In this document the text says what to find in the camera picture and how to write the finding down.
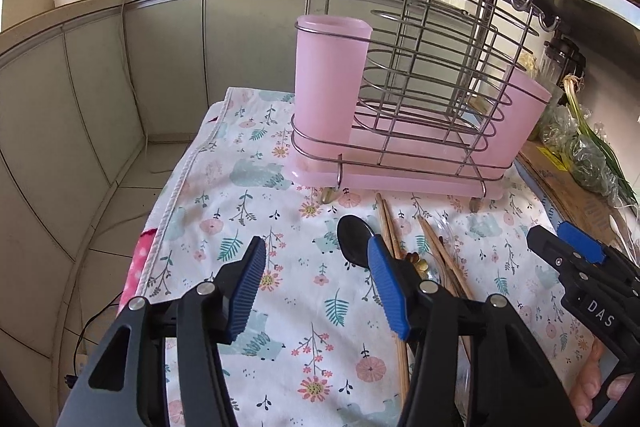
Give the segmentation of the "person's right hand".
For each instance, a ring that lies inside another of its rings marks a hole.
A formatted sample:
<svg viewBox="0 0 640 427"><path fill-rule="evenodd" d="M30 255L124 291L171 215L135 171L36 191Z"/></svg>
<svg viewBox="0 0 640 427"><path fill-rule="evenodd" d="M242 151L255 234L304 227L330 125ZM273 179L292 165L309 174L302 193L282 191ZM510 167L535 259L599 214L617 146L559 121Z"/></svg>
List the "person's right hand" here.
<svg viewBox="0 0 640 427"><path fill-rule="evenodd" d="M598 338L593 339L590 355L578 373L568 397L574 407L577 418L585 421L592 411L592 401L598 395L601 386L600 358L604 352L604 344ZM628 374L617 377L608 386L608 397L619 400L631 383L634 375Z"/></svg>

